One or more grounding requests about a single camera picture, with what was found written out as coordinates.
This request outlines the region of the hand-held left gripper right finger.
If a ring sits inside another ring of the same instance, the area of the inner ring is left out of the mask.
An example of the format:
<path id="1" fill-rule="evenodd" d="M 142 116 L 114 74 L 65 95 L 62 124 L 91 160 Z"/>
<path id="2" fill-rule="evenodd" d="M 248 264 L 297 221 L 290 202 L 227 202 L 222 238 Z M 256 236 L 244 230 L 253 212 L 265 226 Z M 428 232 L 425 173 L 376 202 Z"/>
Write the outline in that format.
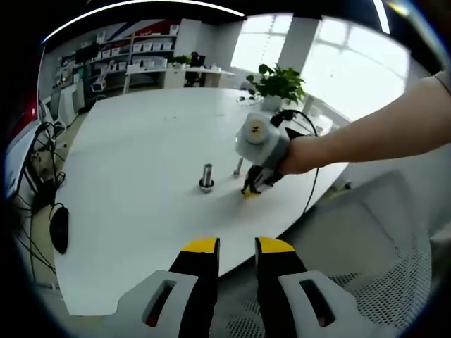
<path id="1" fill-rule="evenodd" d="M 318 271 L 308 271 L 295 249 L 269 237 L 255 239 L 257 300 L 267 337 L 355 337 L 356 300 Z"/>

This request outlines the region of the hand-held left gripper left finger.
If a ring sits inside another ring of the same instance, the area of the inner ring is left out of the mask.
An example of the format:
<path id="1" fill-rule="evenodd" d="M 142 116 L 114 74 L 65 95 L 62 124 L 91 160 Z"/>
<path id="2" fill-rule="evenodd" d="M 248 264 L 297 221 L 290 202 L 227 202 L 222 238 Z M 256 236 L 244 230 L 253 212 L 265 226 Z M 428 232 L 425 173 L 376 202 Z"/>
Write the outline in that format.
<path id="1" fill-rule="evenodd" d="M 119 337 L 208 337 L 218 297 L 220 239 L 194 240 L 118 302 Z"/>

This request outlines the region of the person's right hand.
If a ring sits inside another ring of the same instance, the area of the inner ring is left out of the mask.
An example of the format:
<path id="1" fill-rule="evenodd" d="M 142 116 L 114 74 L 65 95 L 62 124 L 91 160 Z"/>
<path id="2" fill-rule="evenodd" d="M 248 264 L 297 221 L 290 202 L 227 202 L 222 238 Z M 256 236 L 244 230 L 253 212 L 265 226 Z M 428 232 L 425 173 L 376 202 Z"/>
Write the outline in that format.
<path id="1" fill-rule="evenodd" d="M 290 141 L 287 152 L 278 167 L 284 175 L 307 173 L 321 165 L 318 137 L 297 137 Z"/>

